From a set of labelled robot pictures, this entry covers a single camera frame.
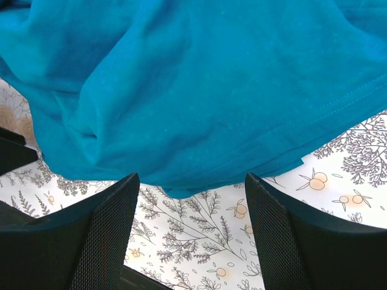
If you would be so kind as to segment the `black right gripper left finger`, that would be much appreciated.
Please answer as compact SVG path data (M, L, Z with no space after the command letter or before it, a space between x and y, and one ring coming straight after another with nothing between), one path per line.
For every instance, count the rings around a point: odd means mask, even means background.
M133 173L39 218L1 204L2 289L117 289L140 186Z

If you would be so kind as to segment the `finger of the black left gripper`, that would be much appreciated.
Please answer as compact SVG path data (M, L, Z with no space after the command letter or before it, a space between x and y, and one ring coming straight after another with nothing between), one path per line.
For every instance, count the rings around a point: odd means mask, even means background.
M26 146L22 135L1 127L1 175L37 160L37 152Z

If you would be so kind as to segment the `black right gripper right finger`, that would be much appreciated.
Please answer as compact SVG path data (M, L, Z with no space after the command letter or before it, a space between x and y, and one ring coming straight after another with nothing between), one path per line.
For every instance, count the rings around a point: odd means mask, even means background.
M386 289L386 230L320 211L249 173L265 289Z

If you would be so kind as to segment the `teal blue t shirt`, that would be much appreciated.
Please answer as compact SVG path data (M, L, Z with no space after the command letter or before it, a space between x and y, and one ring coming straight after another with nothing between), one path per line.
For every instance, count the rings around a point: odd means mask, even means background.
M2 1L50 170L174 198L278 176L386 108L385 1Z

